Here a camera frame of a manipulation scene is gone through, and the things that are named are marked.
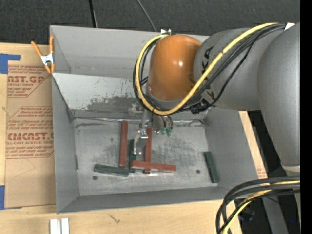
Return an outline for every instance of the cardboard box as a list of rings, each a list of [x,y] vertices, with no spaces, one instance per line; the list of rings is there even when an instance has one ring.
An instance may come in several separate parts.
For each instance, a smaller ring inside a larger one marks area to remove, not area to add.
[[[1,43],[0,53],[21,55],[8,62],[4,206],[54,204],[51,76],[30,44]]]

